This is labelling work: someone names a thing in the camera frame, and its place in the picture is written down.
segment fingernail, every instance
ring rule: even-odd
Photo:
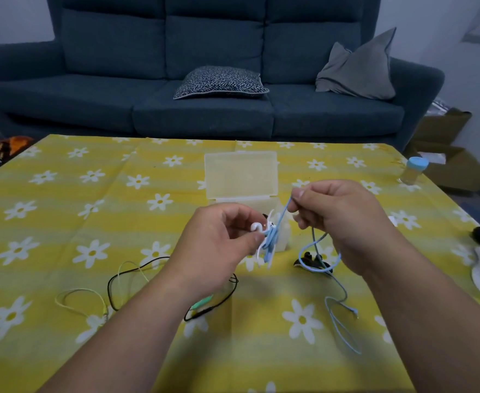
[[[293,198],[301,198],[302,197],[302,194],[304,193],[304,190],[303,189],[293,189],[291,194],[293,195]]]

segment sofa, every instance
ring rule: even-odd
[[[391,58],[389,102],[315,92],[335,42],[374,36],[380,0],[47,0],[55,39],[0,44],[0,131],[384,142],[403,150],[444,75]],[[261,98],[173,100],[202,65],[259,72]]]

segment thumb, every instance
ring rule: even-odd
[[[291,195],[295,203],[302,208],[313,211],[324,218],[328,217],[333,202],[331,196],[307,189],[294,189]]]
[[[263,233],[260,233],[259,231],[246,233],[243,236],[230,241],[230,250],[233,252],[235,257],[238,258],[238,262],[240,262],[247,255],[254,254],[260,244],[262,244],[264,238],[265,236]]]

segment green plastic object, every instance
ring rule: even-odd
[[[208,297],[205,297],[201,301],[198,301],[197,303],[191,306],[190,310],[195,310],[195,309],[198,309],[200,306],[204,306],[204,304],[208,303],[212,299],[212,297],[213,297],[212,295],[209,295]]]

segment blue cord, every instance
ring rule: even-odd
[[[287,201],[287,204],[286,206],[284,207],[283,211],[282,211],[282,214],[280,215],[280,217],[278,218],[278,221],[276,223],[275,226],[268,226],[267,229],[263,232],[266,236],[265,240],[263,241],[263,243],[261,244],[261,248],[263,250],[265,250],[265,253],[263,255],[263,261],[265,263],[269,263],[269,267],[271,266],[271,262],[272,262],[272,258],[273,258],[273,255],[275,254],[275,247],[276,247],[276,243],[278,241],[278,231],[280,229],[280,224],[282,223],[282,220],[283,220],[283,216],[284,214],[286,213],[287,211],[287,207],[289,206],[289,203],[291,202],[291,199],[292,197],[289,197],[289,200]],[[325,267],[323,269],[316,269],[316,268],[312,268],[312,267],[309,267],[307,266],[306,264],[304,264],[303,260],[302,260],[302,253],[308,249],[309,247],[312,247],[314,246],[315,250],[316,250],[316,254],[317,256],[320,255],[320,252],[318,251],[318,246],[317,244],[322,241],[324,238],[327,237],[327,233],[324,233],[322,235],[322,237],[320,237],[318,240],[315,239],[315,236],[314,236],[314,228],[311,227],[311,232],[312,232],[312,235],[313,235],[313,242],[311,244],[307,244],[305,247],[303,247],[300,252],[298,253],[298,261],[300,262],[300,264],[302,265],[302,267],[305,269],[305,270],[308,270],[308,271],[311,271],[313,273],[325,273],[326,275],[328,275],[329,277],[332,277],[336,283],[342,288],[342,290],[344,291],[344,298],[343,299],[336,299],[334,297],[325,297],[324,298],[324,304],[325,304],[325,307],[327,308],[328,312],[329,312],[329,316],[331,317],[331,321],[333,322],[333,325],[335,327],[335,330],[336,332],[338,333],[338,336],[340,337],[340,339],[348,346],[349,349],[351,349],[352,351],[354,351],[356,354],[362,354],[361,352],[361,349],[360,349],[360,346],[358,344],[358,342],[356,341],[356,339],[354,338],[354,336],[351,335],[351,332],[348,331],[348,329],[346,328],[346,326],[344,324],[342,324],[342,322],[336,318],[336,316],[334,315],[333,311],[331,310],[331,308],[329,307],[328,305],[328,300],[333,300],[335,301],[337,304],[340,304],[342,305],[343,307],[345,307],[347,310],[351,311],[356,317],[358,317],[358,310],[354,309],[354,308],[350,308],[349,306],[347,306],[346,304],[344,304],[344,302],[347,300],[347,290],[345,289],[345,287],[342,285],[342,283],[340,281],[338,281],[338,279],[332,274],[332,271],[333,269],[340,263],[341,261],[341,254],[338,254],[338,257],[336,258],[334,264],[332,264],[331,266],[329,267]],[[338,328],[338,326],[340,326],[350,337],[351,341],[353,341],[353,343],[355,344],[354,346],[349,343],[344,337],[343,335],[341,334],[340,332],[340,329]]]

